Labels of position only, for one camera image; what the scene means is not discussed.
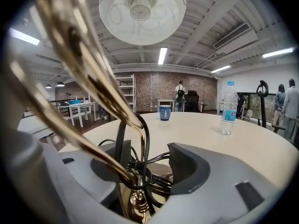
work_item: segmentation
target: person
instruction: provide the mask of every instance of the person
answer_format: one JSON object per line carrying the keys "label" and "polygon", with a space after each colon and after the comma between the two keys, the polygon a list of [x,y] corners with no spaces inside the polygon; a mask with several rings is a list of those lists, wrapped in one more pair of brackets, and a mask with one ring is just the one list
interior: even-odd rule
{"label": "person", "polygon": [[186,93],[186,89],[183,86],[183,81],[180,81],[178,83],[178,86],[176,87],[175,92],[176,92],[176,105],[174,106],[174,111],[182,112],[184,101],[185,101],[184,94]]}
{"label": "person", "polygon": [[282,108],[285,102],[285,87],[283,84],[280,84],[278,86],[278,92],[275,96],[275,102],[274,102],[274,118],[273,118],[273,124],[279,126],[283,126],[284,124],[284,114],[282,113]]}
{"label": "person", "polygon": [[98,106],[98,113],[99,113],[99,116],[98,116],[97,120],[100,120],[102,118],[104,118],[104,120],[108,119],[107,111],[105,109],[103,109],[103,107],[100,105]]}
{"label": "person", "polygon": [[287,127],[285,139],[291,140],[293,130],[296,124],[296,118],[299,116],[299,90],[295,87],[295,81],[289,80],[290,88],[285,94],[285,102],[282,113],[285,113],[284,126]]}

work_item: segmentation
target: plastic bottle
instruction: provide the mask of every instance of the plastic bottle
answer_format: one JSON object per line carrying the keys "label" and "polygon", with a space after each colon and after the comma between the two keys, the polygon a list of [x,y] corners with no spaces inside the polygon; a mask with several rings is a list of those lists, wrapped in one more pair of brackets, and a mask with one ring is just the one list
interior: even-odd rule
{"label": "plastic bottle", "polygon": [[238,93],[234,81],[228,81],[228,87],[224,94],[223,114],[221,119],[220,133],[230,135],[235,124],[237,114]]}

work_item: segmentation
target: white shelving unit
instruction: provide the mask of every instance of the white shelving unit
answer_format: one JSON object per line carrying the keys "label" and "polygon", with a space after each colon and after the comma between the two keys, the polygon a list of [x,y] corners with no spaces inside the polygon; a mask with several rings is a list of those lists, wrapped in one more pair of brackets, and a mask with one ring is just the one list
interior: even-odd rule
{"label": "white shelving unit", "polygon": [[132,106],[133,112],[136,112],[136,78],[134,75],[130,77],[116,77],[119,87],[124,90],[125,97],[128,97],[129,105]]}

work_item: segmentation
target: bottle label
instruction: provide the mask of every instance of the bottle label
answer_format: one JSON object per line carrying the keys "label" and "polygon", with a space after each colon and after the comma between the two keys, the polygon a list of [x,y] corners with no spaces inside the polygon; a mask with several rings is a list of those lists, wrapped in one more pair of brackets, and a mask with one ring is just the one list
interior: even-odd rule
{"label": "bottle label", "polygon": [[222,120],[235,121],[237,110],[223,110]]}

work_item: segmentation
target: backpack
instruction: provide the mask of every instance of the backpack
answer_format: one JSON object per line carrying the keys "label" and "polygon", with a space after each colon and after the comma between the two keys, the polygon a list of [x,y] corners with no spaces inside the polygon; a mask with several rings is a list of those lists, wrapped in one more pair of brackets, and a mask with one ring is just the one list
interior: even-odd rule
{"label": "backpack", "polygon": [[182,100],[183,100],[183,95],[184,95],[184,91],[183,91],[183,88],[182,89],[180,89],[180,87],[178,86],[178,88],[179,88],[179,90],[178,90],[178,97],[177,97],[177,101],[178,102],[181,102]]}

